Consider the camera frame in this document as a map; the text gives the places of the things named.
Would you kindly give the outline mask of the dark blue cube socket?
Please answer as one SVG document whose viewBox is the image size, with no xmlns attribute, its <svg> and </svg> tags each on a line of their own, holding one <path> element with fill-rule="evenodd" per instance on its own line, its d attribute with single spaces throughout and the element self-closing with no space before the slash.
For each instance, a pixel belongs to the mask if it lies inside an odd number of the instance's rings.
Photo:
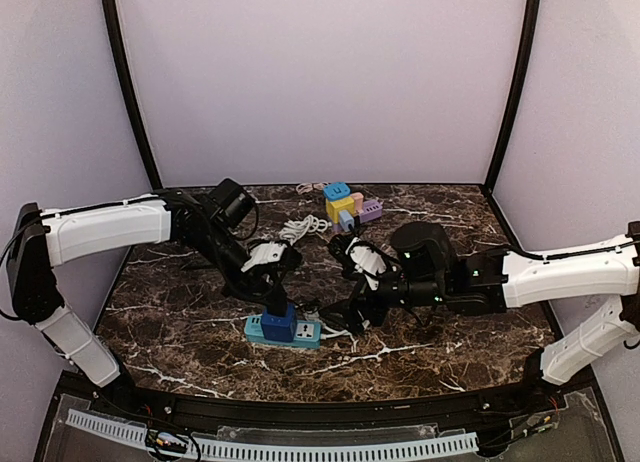
<svg viewBox="0 0 640 462">
<path fill-rule="evenodd" d="M 261 315 L 260 326 L 262 335 L 267 342 L 292 342 L 297 327 L 295 306 L 288 303 L 287 314 L 284 317 L 270 315 L 265 309 Z"/>
</svg>

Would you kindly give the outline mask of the teal power strip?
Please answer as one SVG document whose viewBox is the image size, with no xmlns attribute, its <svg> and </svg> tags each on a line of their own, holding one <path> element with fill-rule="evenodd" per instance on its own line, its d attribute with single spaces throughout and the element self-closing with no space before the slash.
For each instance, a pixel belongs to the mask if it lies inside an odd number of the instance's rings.
<svg viewBox="0 0 640 462">
<path fill-rule="evenodd" d="M 276 317 L 268 313 L 250 316 L 244 327 L 249 342 L 301 349 L 318 349 L 321 332 L 318 322 L 298 320 L 296 315 Z"/>
</svg>

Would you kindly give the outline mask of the light blue charger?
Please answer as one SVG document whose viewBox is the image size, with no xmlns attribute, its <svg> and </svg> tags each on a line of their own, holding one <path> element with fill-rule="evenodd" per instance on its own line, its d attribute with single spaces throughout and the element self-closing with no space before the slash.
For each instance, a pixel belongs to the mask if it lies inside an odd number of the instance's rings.
<svg viewBox="0 0 640 462">
<path fill-rule="evenodd" d="M 353 232 L 356 229 L 355 219 L 348 210 L 339 212 L 339 225 L 344 232 Z"/>
</svg>

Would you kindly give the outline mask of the purple power strip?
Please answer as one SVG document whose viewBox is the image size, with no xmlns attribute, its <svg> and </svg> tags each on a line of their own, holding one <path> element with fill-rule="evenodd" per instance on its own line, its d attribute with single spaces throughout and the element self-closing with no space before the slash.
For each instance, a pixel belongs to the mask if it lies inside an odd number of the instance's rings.
<svg viewBox="0 0 640 462">
<path fill-rule="evenodd" d="M 363 210 L 359 215 L 354 215 L 356 229 L 359 229 L 362 224 L 379 219 L 382 216 L 383 205 L 378 200 L 366 200 L 363 203 Z M 334 233 L 344 232 L 339 223 L 332 224 L 332 230 Z"/>
</svg>

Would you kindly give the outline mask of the yellow cube socket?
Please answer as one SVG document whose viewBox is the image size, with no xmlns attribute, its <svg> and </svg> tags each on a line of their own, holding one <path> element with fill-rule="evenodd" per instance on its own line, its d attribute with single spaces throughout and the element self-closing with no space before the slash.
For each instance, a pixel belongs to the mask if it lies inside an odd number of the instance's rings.
<svg viewBox="0 0 640 462">
<path fill-rule="evenodd" d="M 355 200 L 351 195 L 336 200 L 326 199 L 326 212 L 334 224 L 340 222 L 342 211 L 347 211 L 351 217 L 356 214 Z"/>
</svg>

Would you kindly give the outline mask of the pink charger plug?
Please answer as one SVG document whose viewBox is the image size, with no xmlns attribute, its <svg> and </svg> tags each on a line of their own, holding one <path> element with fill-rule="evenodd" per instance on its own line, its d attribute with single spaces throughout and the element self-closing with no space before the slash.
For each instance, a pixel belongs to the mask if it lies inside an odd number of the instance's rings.
<svg viewBox="0 0 640 462">
<path fill-rule="evenodd" d="M 350 197 L 353 200 L 353 214 L 359 215 L 363 210 L 364 196 L 360 192 L 353 192 Z"/>
</svg>

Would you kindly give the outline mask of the blue adapter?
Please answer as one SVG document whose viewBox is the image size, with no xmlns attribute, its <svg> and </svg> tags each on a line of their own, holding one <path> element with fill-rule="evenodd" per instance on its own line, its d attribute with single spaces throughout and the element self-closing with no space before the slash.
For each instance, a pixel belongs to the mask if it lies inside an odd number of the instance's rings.
<svg viewBox="0 0 640 462">
<path fill-rule="evenodd" d="M 323 194 L 327 201 L 337 201 L 348 197 L 351 189 L 345 182 L 333 182 L 323 187 Z"/>
</svg>

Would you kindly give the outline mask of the black plug adapter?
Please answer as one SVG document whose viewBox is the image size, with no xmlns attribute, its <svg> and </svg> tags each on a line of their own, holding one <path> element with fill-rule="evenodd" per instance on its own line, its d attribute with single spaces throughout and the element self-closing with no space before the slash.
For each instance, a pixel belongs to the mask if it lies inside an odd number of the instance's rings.
<svg viewBox="0 0 640 462">
<path fill-rule="evenodd" d="M 366 305 L 363 315 L 374 327 L 381 327 L 388 314 L 388 308 L 384 305 Z"/>
</svg>

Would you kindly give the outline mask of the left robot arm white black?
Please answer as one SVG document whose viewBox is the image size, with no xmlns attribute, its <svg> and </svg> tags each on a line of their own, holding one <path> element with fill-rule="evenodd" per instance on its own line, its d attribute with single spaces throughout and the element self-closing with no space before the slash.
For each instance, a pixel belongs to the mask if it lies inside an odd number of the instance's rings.
<svg viewBox="0 0 640 462">
<path fill-rule="evenodd" d="M 173 241 L 213 264 L 223 277 L 225 294 L 263 307 L 267 339 L 290 342 L 297 319 L 283 279 L 300 264 L 301 255 L 286 240 L 244 246 L 235 230 L 257 211 L 255 199 L 229 178 L 196 195 L 162 189 L 70 209 L 44 210 L 28 203 L 1 255 L 12 305 L 2 316 L 36 328 L 96 387 L 111 386 L 124 380 L 125 369 L 65 302 L 53 270 L 85 256 Z"/>
</svg>

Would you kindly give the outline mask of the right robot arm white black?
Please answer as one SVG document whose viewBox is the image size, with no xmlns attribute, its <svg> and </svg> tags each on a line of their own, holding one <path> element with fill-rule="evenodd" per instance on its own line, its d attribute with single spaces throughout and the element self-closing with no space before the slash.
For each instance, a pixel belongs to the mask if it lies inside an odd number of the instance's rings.
<svg viewBox="0 0 640 462">
<path fill-rule="evenodd" d="M 328 244 L 344 278 L 356 285 L 348 299 L 325 311 L 340 315 L 352 333 L 366 323 L 381 325 L 392 308 L 444 306 L 478 316 L 541 301 L 606 296 L 576 329 L 527 358 L 525 380 L 555 386 L 639 334 L 636 221 L 609 240 L 542 253 L 502 245 L 460 257 L 441 225 L 423 221 L 399 227 L 390 243 L 394 256 L 354 234 L 338 234 Z"/>
</svg>

